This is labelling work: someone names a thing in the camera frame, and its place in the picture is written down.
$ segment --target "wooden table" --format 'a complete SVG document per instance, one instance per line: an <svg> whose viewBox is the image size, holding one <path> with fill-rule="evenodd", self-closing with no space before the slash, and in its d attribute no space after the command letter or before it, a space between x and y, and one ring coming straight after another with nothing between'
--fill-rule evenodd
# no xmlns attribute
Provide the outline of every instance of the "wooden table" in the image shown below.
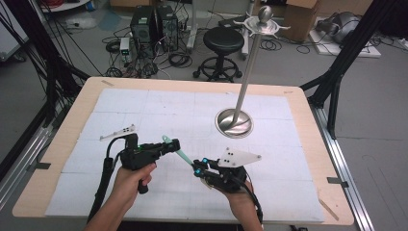
<svg viewBox="0 0 408 231"><path fill-rule="evenodd" d="M45 211L57 186L64 163L71 154L79 135L103 89L174 90L189 92L240 92L241 85L228 83L89 78L66 116L55 138L42 158L49 169L37 169L13 208L16 217L45 218ZM298 87L249 85L247 94L284 96L303 146L309 169L317 187L322 224L350 225L354 217L342 186L330 184L327 177L337 177L324 141L310 110L306 96Z"/></svg>

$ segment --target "silver sphere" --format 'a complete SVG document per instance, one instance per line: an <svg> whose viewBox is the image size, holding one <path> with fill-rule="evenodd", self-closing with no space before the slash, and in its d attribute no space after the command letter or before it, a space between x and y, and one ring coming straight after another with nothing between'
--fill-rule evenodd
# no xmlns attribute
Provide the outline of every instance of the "silver sphere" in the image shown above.
<svg viewBox="0 0 408 231"><path fill-rule="evenodd" d="M272 8L270 6L263 6L258 11L258 18L261 23L267 23L272 18Z"/></svg>

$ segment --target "teal marker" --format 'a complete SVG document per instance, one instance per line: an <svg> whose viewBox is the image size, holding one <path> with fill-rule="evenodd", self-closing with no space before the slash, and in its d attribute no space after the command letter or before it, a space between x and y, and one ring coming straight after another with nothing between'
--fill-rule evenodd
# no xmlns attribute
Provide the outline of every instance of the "teal marker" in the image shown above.
<svg viewBox="0 0 408 231"><path fill-rule="evenodd" d="M163 139L163 141L164 141L165 143L171 142L171 139L170 139L168 136L166 136L166 135L162 135L162 139ZM176 153L177 153L181 158L183 158L183 160L185 160L185 161L189 164L189 166L192 165L192 161L189 159L189 157L187 157L187 155L183 152L183 150L181 150L181 148L180 148L180 150L176 151Z"/></svg>

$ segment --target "shiny metal disc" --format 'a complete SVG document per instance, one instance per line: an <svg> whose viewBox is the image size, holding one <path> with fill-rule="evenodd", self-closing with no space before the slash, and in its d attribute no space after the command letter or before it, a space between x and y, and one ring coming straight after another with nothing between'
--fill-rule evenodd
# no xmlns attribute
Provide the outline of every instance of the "shiny metal disc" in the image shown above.
<svg viewBox="0 0 408 231"><path fill-rule="evenodd" d="M231 124L234 119L235 109L225 109L216 115L216 127L218 131L228 138L238 139L248 136L254 127L251 116L241 111L237 122Z"/></svg>

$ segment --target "cardboard box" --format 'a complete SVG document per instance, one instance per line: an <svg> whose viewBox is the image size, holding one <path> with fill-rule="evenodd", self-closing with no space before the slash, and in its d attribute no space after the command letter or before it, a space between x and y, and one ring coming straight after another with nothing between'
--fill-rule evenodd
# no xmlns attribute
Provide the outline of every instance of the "cardboard box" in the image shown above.
<svg viewBox="0 0 408 231"><path fill-rule="evenodd" d="M136 6L156 6L156 0L110 0L111 7L117 11L132 12Z"/></svg>
<svg viewBox="0 0 408 231"><path fill-rule="evenodd" d="M364 15L372 0L321 0L318 15L329 17L333 13L351 12Z"/></svg>
<svg viewBox="0 0 408 231"><path fill-rule="evenodd" d="M320 0L288 0L287 4L283 26L291 29L281 34L293 41L304 41L318 16Z"/></svg>

